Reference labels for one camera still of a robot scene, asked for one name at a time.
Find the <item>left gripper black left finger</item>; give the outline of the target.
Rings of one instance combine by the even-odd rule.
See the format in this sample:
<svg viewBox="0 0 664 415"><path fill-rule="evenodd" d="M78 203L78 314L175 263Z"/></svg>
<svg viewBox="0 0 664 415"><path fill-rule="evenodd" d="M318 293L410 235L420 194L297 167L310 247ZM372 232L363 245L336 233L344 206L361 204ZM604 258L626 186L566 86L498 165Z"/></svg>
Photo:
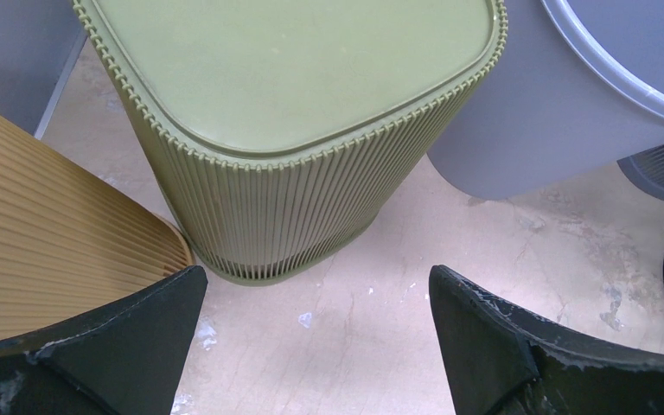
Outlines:
<svg viewBox="0 0 664 415"><path fill-rule="evenodd" d="M0 414L168 414L208 280L198 265L0 341Z"/></svg>

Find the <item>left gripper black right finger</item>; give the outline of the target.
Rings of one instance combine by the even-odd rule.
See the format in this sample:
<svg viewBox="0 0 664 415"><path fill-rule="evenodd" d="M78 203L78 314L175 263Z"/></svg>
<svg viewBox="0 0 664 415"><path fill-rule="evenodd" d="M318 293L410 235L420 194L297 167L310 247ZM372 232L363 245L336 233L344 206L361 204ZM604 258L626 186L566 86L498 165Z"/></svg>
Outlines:
<svg viewBox="0 0 664 415"><path fill-rule="evenodd" d="M664 354L577 332L444 265L431 312L459 414L664 414Z"/></svg>

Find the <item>yellow mesh basket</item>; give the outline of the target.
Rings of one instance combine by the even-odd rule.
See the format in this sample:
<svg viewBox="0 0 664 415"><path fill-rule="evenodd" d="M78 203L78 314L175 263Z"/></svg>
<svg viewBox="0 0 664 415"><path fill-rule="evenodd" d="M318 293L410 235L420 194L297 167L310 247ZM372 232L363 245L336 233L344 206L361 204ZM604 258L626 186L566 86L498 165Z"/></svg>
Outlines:
<svg viewBox="0 0 664 415"><path fill-rule="evenodd" d="M0 115L0 341L193 262L173 224Z"/></svg>

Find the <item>green mesh basket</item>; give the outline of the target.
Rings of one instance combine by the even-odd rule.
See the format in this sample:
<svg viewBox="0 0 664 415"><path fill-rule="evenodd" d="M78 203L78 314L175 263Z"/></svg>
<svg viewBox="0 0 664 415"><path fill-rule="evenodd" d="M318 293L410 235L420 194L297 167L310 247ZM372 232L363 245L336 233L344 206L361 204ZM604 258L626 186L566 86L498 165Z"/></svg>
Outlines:
<svg viewBox="0 0 664 415"><path fill-rule="evenodd" d="M363 233L500 59L502 1L76 1L200 260L280 282Z"/></svg>

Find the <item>grey bin with black liner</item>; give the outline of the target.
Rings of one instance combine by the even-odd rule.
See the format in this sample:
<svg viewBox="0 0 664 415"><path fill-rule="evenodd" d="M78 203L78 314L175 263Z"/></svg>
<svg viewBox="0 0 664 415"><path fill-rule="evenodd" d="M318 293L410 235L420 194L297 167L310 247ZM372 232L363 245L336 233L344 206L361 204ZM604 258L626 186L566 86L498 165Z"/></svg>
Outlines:
<svg viewBox="0 0 664 415"><path fill-rule="evenodd" d="M509 1L497 65L429 150L499 200L664 144L664 1Z"/></svg>

